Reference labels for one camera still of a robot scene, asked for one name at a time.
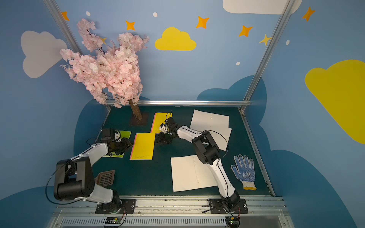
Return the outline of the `green cover notebook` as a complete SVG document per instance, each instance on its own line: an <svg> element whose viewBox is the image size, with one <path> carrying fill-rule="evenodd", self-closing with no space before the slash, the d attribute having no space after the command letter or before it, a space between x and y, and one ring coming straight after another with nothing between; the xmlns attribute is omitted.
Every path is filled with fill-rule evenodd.
<svg viewBox="0 0 365 228"><path fill-rule="evenodd" d="M121 135L121 138L118 140L118 142L119 141L121 141L121 139L122 138L127 138L127 139L129 139L129 137L130 137L130 135L131 135L131 133L130 132L127 132L127 131L119 131L120 132L120 135ZM123 157L123 155L124 154L121 154L121 155L112 155L112 157L114 156L116 156L116 157Z"/></svg>

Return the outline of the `yellow cover notebook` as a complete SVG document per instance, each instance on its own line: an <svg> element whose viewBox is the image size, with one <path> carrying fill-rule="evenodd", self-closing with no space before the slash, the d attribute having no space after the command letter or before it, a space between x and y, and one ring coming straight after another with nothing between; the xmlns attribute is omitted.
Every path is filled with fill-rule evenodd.
<svg viewBox="0 0 365 228"><path fill-rule="evenodd" d="M173 113L155 113L151 133L160 133L160 126L165 123L165 120L172 117Z"/></svg>

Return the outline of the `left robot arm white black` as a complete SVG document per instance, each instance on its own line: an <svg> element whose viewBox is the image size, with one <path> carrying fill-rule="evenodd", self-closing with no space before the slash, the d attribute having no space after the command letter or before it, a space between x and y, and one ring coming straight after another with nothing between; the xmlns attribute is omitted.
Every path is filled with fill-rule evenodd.
<svg viewBox="0 0 365 228"><path fill-rule="evenodd" d="M62 201L89 201L97 204L96 214L126 214L130 211L117 191L95 182L92 166L109 154L108 144L97 142L68 160L60 160L54 172L54 198Z"/></svg>

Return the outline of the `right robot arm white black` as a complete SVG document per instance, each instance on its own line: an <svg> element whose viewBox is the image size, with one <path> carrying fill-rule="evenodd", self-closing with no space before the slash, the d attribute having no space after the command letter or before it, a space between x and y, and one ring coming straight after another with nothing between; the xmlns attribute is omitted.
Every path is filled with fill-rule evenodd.
<svg viewBox="0 0 365 228"><path fill-rule="evenodd" d="M158 142L170 143L174 138L191 142L202 164L207 165L218 184L222 206L227 212L233 212L240 202L240 196L231 184L221 162L219 147L212 135L207 131L196 131L185 125L159 127Z"/></svg>

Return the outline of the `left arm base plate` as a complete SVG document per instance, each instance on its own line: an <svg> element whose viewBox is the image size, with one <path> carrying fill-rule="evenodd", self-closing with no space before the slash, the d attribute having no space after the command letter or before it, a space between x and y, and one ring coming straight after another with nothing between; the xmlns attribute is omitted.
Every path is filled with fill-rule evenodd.
<svg viewBox="0 0 365 228"><path fill-rule="evenodd" d="M104 215L133 214L135 207L136 199L120 199L117 202L98 204L95 213Z"/></svg>

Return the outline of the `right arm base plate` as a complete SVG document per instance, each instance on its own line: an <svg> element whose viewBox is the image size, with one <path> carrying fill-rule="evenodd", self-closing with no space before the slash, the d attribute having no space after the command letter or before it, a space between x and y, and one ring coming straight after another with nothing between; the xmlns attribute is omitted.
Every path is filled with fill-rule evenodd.
<svg viewBox="0 0 365 228"><path fill-rule="evenodd" d="M223 214L223 213L231 213L231 214L248 214L248 206L245 199L240 199L238 204L234 206L231 210L226 210L223 206L222 199L208 199L208 205L210 207L211 214Z"/></svg>

